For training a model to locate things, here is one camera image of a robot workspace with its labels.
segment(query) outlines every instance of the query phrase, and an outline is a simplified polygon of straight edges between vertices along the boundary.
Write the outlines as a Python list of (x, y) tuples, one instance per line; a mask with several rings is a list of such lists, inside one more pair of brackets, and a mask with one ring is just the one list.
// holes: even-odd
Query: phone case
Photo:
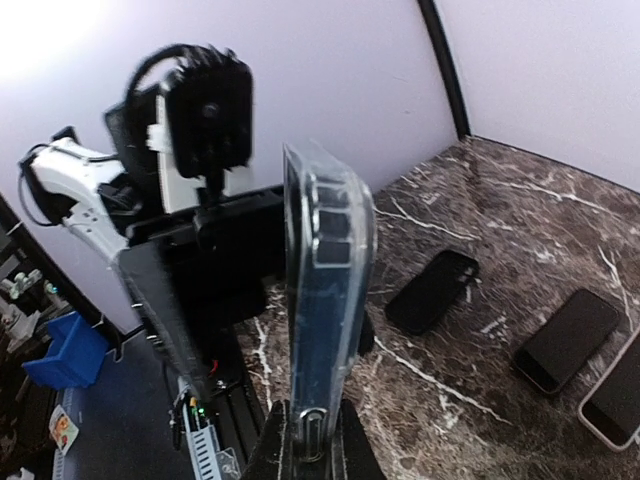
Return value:
[(604, 372), (604, 375), (602, 375), (600, 380), (598, 380), (598, 383), (595, 384), (595, 386), (591, 389), (591, 391), (587, 394), (587, 396), (584, 397), (584, 399), (582, 400), (582, 402), (580, 402), (580, 405), (578, 406), (578, 419), (582, 422), (582, 424), (585, 427), (587, 427), (589, 430), (591, 430), (591, 432), (596, 437), (598, 437), (598, 439), (600, 439), (607, 447), (609, 447), (611, 450), (613, 450), (616, 453), (623, 452), (624, 450), (629, 448), (629, 446), (634, 442), (636, 437), (640, 435), (640, 425), (638, 426), (638, 429), (635, 431), (635, 433), (631, 435), (631, 437), (629, 437), (629, 440), (624, 445), (622, 446), (615, 445), (605, 435), (603, 435), (600, 432), (600, 430), (598, 430), (591, 422), (589, 422), (589, 420), (587, 420), (587, 418), (582, 414), (582, 409), (584, 408), (584, 405), (589, 401), (589, 399), (593, 396), (593, 394), (596, 392), (596, 390), (598, 390), (600, 385), (602, 385), (602, 383), (607, 379), (607, 377), (613, 371), (613, 369), (616, 368), (616, 365), (618, 365), (618, 362), (620, 362), (622, 357), (624, 357), (624, 354), (629, 349), (631, 344), (633, 344), (633, 342), (636, 340), (638, 335), (640, 335), (640, 328), (638, 328), (634, 332), (634, 334), (631, 336), (631, 338), (627, 341), (627, 343), (625, 343), (625, 345), (622, 347), (622, 349), (620, 350), (620, 352), (618, 353), (614, 361), (611, 363), (611, 365), (609, 365), (609, 368), (607, 368), (607, 370)]
[[(434, 270), (442, 268), (439, 263), (447, 264), (447, 275), (452, 280), (452, 286), (447, 290), (446, 295), (438, 297), (439, 304), (429, 318), (420, 319), (418, 322), (409, 322), (407, 319), (415, 317), (416, 311), (419, 311), (424, 295), (429, 292), (423, 292), (420, 299), (415, 298), (417, 289), (420, 284), (427, 281), (429, 275), (435, 274)], [(405, 287), (387, 304), (385, 314), (387, 319), (404, 333), (410, 335), (422, 335), (433, 324), (440, 320), (447, 312), (451, 304), (456, 300), (458, 295), (465, 287), (478, 275), (480, 266), (476, 260), (467, 257), (453, 250), (444, 250), (436, 255), (424, 270), (414, 277)]]
[(322, 147), (285, 146), (291, 426), (298, 456), (333, 437), (376, 248), (367, 185)]

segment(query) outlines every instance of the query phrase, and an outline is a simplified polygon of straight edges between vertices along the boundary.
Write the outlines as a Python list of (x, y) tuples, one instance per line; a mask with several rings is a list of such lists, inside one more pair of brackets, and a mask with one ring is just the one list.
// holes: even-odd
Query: smartphone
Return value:
[(472, 258), (452, 250), (440, 252), (387, 304), (387, 319), (404, 333), (422, 335), (479, 271)]
[(576, 291), (513, 357), (515, 368), (547, 395), (558, 393), (620, 322), (589, 290)]
[(578, 407), (580, 421), (615, 452), (640, 434), (639, 334), (640, 329)]

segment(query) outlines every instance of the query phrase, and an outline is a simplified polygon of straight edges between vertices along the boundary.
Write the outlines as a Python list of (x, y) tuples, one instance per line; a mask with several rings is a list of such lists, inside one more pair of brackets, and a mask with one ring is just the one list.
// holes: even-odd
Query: dark marble tabletop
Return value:
[[(576, 408), (638, 326), (640, 196), (519, 150), (468, 139), (375, 197), (378, 254), (367, 309), (376, 346), (345, 395), (354, 399), (390, 479), (640, 478), (638, 446), (612, 453)], [(408, 338), (385, 304), (441, 250), (480, 262), (439, 325)], [(517, 347), (579, 287), (626, 318), (556, 398), (510, 367)], [(283, 291), (239, 326), (265, 408), (288, 398)]]

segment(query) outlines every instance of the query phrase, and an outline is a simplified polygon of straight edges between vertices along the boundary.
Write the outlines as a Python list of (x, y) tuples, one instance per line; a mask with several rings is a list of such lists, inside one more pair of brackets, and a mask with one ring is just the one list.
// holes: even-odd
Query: black cable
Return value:
[(22, 190), (22, 184), (24, 183), (24, 173), (20, 172), (20, 176), (18, 177), (18, 199), (20, 200), (20, 205), (22, 205), (22, 209), (24, 210), (25, 215), (29, 220), (40, 227), (55, 227), (55, 223), (42, 223), (34, 218), (31, 215), (31, 212), (27, 208), (27, 203), (24, 201), (24, 192)]
[(184, 57), (186, 52), (193, 48), (191, 45), (185, 43), (177, 43), (164, 47), (157, 52), (149, 55), (136, 69), (136, 72), (131, 77), (127, 90), (124, 96), (124, 117), (125, 127), (129, 130), (130, 134), (134, 131), (133, 123), (133, 101), (138, 90), (138, 86), (142, 79), (151, 71), (153, 67), (158, 65), (164, 60), (169, 60), (176, 57)]
[(135, 136), (133, 135), (133, 132), (135, 131), (133, 102), (138, 91), (138, 86), (142, 82), (142, 79), (147, 76), (147, 74), (156, 65), (158, 65), (160, 62), (170, 59), (176, 59), (179, 60), (179, 62), (181, 62), (182, 59), (185, 59), (187, 61), (187, 65), (189, 66), (212, 66), (213, 64), (221, 66), (224, 63), (223, 57), (215, 48), (204, 48), (198, 45), (189, 45), (186, 43), (176, 43), (173, 45), (169, 45), (158, 50), (155, 53), (152, 53), (145, 60), (143, 60), (143, 62), (138, 66), (135, 73), (133, 74), (133, 77), (131, 77), (131, 80), (129, 80), (129, 84), (127, 85), (124, 96), (124, 123), (125, 128), (129, 131), (129, 135), (133, 143), (135, 143)]
[(48, 143), (37, 143), (35, 144), (33, 147), (31, 147), (29, 149), (29, 151), (27, 152), (27, 154), (25, 155), (25, 158), (29, 157), (33, 152), (35, 152), (36, 150), (38, 150), (39, 148), (48, 148), (49, 144)]
[(67, 150), (66, 148), (58, 147), (57, 145), (48, 145), (56, 152), (66, 153), (67, 155), (77, 158), (79, 160), (87, 160), (89, 163), (102, 163), (102, 162), (110, 162), (111, 160), (117, 160), (117, 155), (105, 155), (103, 157), (87, 157), (86, 155), (82, 155), (78, 152), (73, 152), (71, 150)]

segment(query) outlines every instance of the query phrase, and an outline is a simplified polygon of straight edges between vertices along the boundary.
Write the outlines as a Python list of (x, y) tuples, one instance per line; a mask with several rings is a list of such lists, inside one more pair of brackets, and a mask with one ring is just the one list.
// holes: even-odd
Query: white wall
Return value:
[(437, 0), (474, 134), (640, 191), (640, 3)]
[[(11, 3), (0, 11), (0, 191), (19, 213), (22, 154), (66, 124), (111, 152), (102, 112), (144, 56), (173, 42), (231, 47), (251, 66), (262, 185), (281, 180), (284, 141), (316, 138), (375, 189), (455, 142), (415, 0)], [(58, 229), (30, 230), (106, 315), (136, 325), (96, 255)]]

